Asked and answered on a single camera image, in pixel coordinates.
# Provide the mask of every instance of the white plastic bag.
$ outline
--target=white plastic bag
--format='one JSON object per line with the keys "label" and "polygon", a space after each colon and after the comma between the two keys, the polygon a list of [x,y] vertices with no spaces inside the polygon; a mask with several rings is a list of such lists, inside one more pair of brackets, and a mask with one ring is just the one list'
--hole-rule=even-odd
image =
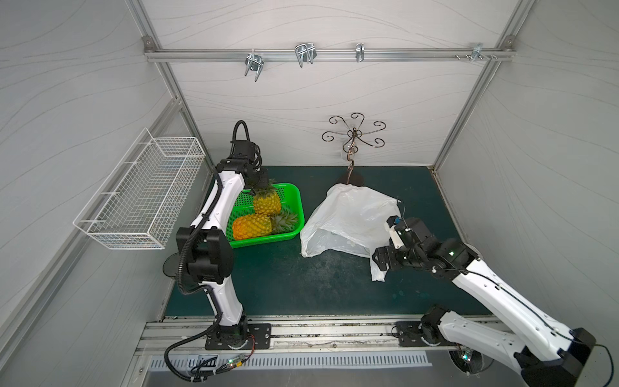
{"label": "white plastic bag", "polygon": [[[301,255],[312,257],[333,249],[366,258],[389,244],[387,218],[397,215],[397,200],[368,187],[336,184],[301,230]],[[384,281],[370,259],[372,280]]]}

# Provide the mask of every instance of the black cable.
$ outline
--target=black cable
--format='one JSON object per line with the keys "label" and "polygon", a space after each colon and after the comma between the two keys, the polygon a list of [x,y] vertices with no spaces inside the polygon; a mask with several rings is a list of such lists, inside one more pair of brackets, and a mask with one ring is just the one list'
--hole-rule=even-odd
{"label": "black cable", "polygon": [[482,372],[484,372],[484,371],[485,371],[485,370],[487,370],[488,368],[492,367],[492,365],[493,365],[494,363],[495,363],[495,359],[492,359],[492,361],[490,362],[490,364],[488,364],[488,366],[487,366],[486,368],[482,368],[481,370],[479,370],[479,372],[478,372],[478,373],[482,373]]}
{"label": "black cable", "polygon": [[[489,280],[490,282],[492,282],[497,289],[500,289],[504,292],[506,292],[508,295],[510,295],[513,299],[515,299],[516,301],[518,301],[519,303],[521,303],[525,308],[527,308],[531,313],[533,313],[541,322],[544,323],[544,325],[548,328],[550,328],[550,330],[552,331],[553,334],[556,334],[557,336],[560,336],[566,340],[569,340],[570,342],[575,342],[577,344],[582,344],[581,341],[579,340],[574,340],[574,339],[570,339],[569,337],[566,337],[564,335],[562,335],[561,333],[555,331],[555,328],[553,328],[552,326],[550,326],[546,320],[544,320],[537,312],[535,312],[529,305],[525,304],[520,298],[516,297],[515,295],[513,295],[510,291],[506,290],[504,287],[500,286],[499,283],[497,283],[496,281],[494,281],[493,279],[484,276],[483,274],[474,272],[474,271],[470,271],[470,270],[461,270],[461,269],[443,269],[446,271],[459,271],[461,273],[467,274],[467,273],[471,273],[471,274],[475,274],[476,276],[480,276],[483,278],[486,278],[487,280]],[[602,347],[606,350],[606,352],[608,353],[608,359],[610,361],[610,378],[608,378],[608,382],[606,382],[606,384],[604,384],[604,387],[607,387],[608,385],[610,385],[610,382],[613,380],[613,377],[615,376],[615,364],[613,363],[613,357],[610,354],[610,350],[608,349],[607,346],[603,345],[603,344],[595,344],[596,347]]]}
{"label": "black cable", "polygon": [[192,376],[198,376],[199,378],[204,377],[204,379],[206,380],[207,376],[209,373],[211,375],[213,375],[212,372],[208,372],[208,371],[200,371],[200,368],[205,367],[208,363],[212,362],[213,360],[216,360],[217,356],[211,357],[210,359],[206,359],[201,361],[200,363],[198,363],[195,367],[193,367],[192,369],[190,369],[189,373]]}
{"label": "black cable", "polygon": [[232,141],[236,140],[236,131],[240,125],[243,125],[245,129],[245,137],[247,137],[247,141],[249,141],[249,131],[247,130],[247,124],[243,120],[238,120],[234,125],[234,129],[232,129]]}
{"label": "black cable", "polygon": [[198,381],[202,381],[202,379],[206,379],[206,374],[204,373],[200,373],[198,375],[192,375],[192,376],[187,376],[184,375],[182,373],[180,373],[172,364],[172,362],[170,361],[170,351],[173,350],[174,348],[177,348],[179,346],[185,345],[189,342],[192,342],[193,340],[198,340],[200,337],[204,337],[206,335],[209,335],[212,331],[214,331],[215,329],[217,329],[217,327],[219,326],[219,323],[222,321],[222,309],[219,307],[219,302],[217,301],[217,299],[215,298],[215,293],[213,292],[213,288],[209,285],[203,285],[201,287],[206,288],[206,294],[210,295],[210,300],[213,303],[213,307],[215,309],[215,322],[213,322],[213,324],[211,326],[209,326],[208,328],[206,328],[205,330],[203,330],[202,332],[195,334],[191,337],[187,337],[186,339],[180,340],[174,344],[172,344],[170,347],[167,347],[165,349],[165,351],[163,352],[163,361],[165,362],[165,365],[168,366],[168,369],[170,369],[170,371],[176,375],[177,377],[181,378],[184,381],[192,381],[192,382],[198,382]]}
{"label": "black cable", "polygon": [[256,149],[256,161],[254,161],[254,169],[255,170],[259,170],[260,167],[262,166],[262,155],[260,154],[260,147],[258,146],[258,144],[255,144]]}
{"label": "black cable", "polygon": [[606,350],[606,353],[608,353],[608,359],[610,360],[610,378],[608,378],[608,381],[603,386],[603,387],[608,387],[610,386],[610,382],[613,381],[613,377],[615,376],[615,364],[613,363],[613,357],[610,354],[610,349],[608,349],[607,346],[603,344],[596,344],[595,346],[604,348]]}
{"label": "black cable", "polygon": [[189,294],[196,293],[196,292],[198,292],[200,290],[206,289],[205,286],[207,286],[207,285],[202,285],[202,286],[199,286],[198,288],[196,288],[194,290],[191,290],[191,291],[186,290],[185,286],[183,284],[183,272],[185,270],[185,261],[187,259],[187,254],[189,253],[189,251],[193,247],[193,245],[194,245],[194,243],[196,241],[197,235],[202,230],[202,226],[204,226],[204,224],[206,224],[206,222],[208,221],[211,212],[213,212],[213,210],[215,209],[215,205],[217,204],[217,201],[219,200],[219,197],[221,197],[221,195],[222,195],[222,186],[223,186],[222,178],[219,177],[219,173],[217,173],[217,172],[215,172],[215,179],[217,180],[217,192],[215,193],[215,197],[213,198],[213,202],[210,204],[208,210],[206,210],[204,215],[202,215],[202,219],[200,220],[200,222],[198,223],[196,228],[194,228],[193,231],[191,232],[191,234],[189,234],[189,238],[187,239],[187,241],[183,245],[183,249],[181,250],[181,253],[180,253],[180,256],[179,256],[179,259],[178,259],[178,270],[176,272],[176,284],[178,285],[178,290],[183,295],[189,295]]}

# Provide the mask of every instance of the dark green mat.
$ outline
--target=dark green mat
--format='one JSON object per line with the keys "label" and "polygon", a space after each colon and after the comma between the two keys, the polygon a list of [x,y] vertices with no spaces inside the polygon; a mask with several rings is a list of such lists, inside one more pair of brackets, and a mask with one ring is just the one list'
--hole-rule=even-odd
{"label": "dark green mat", "polygon": [[[301,191],[305,219],[324,200],[345,167],[268,167],[269,176]],[[407,217],[423,219],[439,239],[458,237],[430,172],[425,167],[357,167],[365,185],[406,205]],[[299,236],[235,249],[232,279],[248,315],[423,314],[435,303],[463,315],[485,315],[476,299],[445,280],[403,269],[372,282],[370,262],[338,251],[303,258]],[[212,315],[205,294],[174,289],[168,316]]]}

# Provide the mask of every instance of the pineapple crown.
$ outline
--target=pineapple crown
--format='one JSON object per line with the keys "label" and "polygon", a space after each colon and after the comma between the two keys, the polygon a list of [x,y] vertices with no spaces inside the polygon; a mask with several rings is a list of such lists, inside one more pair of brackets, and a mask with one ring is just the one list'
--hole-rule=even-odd
{"label": "pineapple crown", "polygon": [[254,188],[254,192],[256,193],[256,196],[257,197],[266,196],[270,193],[275,192],[275,187],[273,187],[274,183],[275,183],[275,179],[269,179],[269,185],[267,185],[265,188]]}
{"label": "pineapple crown", "polygon": [[292,212],[282,212],[279,215],[271,217],[271,225],[274,233],[280,233],[287,228],[292,228],[295,224],[299,223],[297,214]]}

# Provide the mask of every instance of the wire basket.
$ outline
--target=wire basket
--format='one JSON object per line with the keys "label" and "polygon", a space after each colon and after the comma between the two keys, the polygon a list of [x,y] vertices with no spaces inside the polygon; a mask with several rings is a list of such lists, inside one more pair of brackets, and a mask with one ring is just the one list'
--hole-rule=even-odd
{"label": "wire basket", "polygon": [[73,222],[112,250],[164,249],[204,161],[195,137],[144,131],[123,158],[134,161],[122,160]]}

